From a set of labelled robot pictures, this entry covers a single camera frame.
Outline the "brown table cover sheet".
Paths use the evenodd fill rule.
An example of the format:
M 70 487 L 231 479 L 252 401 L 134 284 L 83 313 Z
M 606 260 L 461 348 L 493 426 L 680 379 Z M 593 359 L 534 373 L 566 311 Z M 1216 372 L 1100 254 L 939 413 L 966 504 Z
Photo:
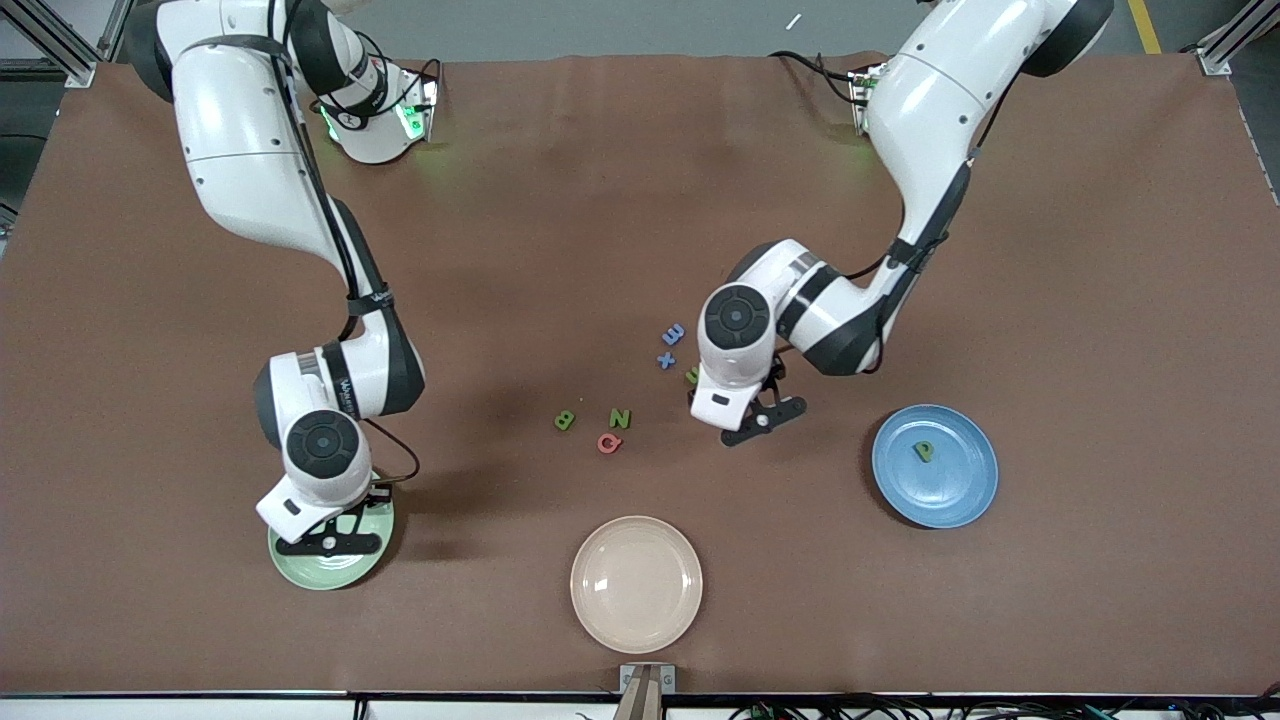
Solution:
M 64 97 L 0 261 L 0 691 L 613 688 L 570 566 L 636 514 L 704 568 L 657 655 L 685 692 L 1280 682 L 1280 208 L 1228 81 L 1175 55 L 1020 78 L 881 370 L 790 354 L 808 413 L 736 448 L 686 405 L 707 296 L 759 243 L 855 272 L 897 232 L 850 110 L 760 58 L 444 81 L 431 145 L 390 165 L 317 135 L 428 368 L 387 419 L 422 461 L 397 537 L 333 592 L 268 556 L 251 384 L 335 334 L 339 275 L 212 223 L 131 68 Z M 876 486 L 877 430 L 918 404 L 995 447 L 965 527 Z

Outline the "cream plate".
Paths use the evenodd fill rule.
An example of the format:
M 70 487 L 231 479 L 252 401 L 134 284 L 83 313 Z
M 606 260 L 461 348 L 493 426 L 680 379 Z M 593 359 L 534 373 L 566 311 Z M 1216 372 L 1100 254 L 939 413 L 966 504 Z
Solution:
M 582 629 L 620 653 L 672 646 L 701 607 L 704 573 L 690 539 L 657 518 L 631 515 L 599 525 L 570 570 L 570 600 Z

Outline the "grey base connector box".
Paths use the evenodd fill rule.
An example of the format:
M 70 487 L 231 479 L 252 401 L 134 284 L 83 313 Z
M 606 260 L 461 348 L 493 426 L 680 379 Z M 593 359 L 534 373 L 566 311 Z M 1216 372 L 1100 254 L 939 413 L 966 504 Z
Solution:
M 398 119 L 411 143 L 428 142 L 439 97 L 438 78 L 408 70 L 402 70 L 401 74 L 402 88 L 397 99 Z
M 850 70 L 847 73 L 849 96 L 852 100 L 851 111 L 858 136 L 868 135 L 868 105 L 883 72 L 886 61 Z

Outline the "blue plate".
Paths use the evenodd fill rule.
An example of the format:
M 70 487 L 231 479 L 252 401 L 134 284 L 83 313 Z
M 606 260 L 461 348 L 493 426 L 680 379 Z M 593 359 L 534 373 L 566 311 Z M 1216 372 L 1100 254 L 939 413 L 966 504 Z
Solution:
M 936 447 L 922 462 L 918 441 Z M 998 460 L 988 436 L 966 415 L 918 404 L 892 413 L 876 432 L 872 474 L 882 498 L 908 521 L 955 529 L 980 518 L 998 489 Z

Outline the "light green plate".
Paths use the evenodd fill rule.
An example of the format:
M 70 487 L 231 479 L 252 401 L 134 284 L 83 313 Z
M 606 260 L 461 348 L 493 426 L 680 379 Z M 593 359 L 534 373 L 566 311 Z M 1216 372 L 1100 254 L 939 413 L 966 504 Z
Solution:
M 396 506 L 390 486 L 387 505 L 387 547 L 376 555 L 338 555 L 335 557 L 287 557 L 275 552 L 275 533 L 268 532 L 268 548 L 276 570 L 292 584 L 307 591 L 337 591 L 361 582 L 380 562 L 393 539 Z

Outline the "aluminium frame profile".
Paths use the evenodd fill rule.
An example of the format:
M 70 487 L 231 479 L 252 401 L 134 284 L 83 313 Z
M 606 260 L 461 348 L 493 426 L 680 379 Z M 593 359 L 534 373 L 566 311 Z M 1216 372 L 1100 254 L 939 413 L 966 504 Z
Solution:
M 95 47 L 105 61 L 115 61 L 122 50 L 125 22 L 136 0 L 97 0 L 97 4 L 108 8 L 109 13 L 102 18 L 102 29 Z
M 0 0 L 0 15 L 67 77 L 68 88 L 88 88 L 102 56 L 45 0 Z
M 1280 24 L 1280 0 L 1247 0 L 1229 22 L 1201 38 L 1192 54 L 1204 76 L 1230 76 L 1231 58 L 1276 24 Z

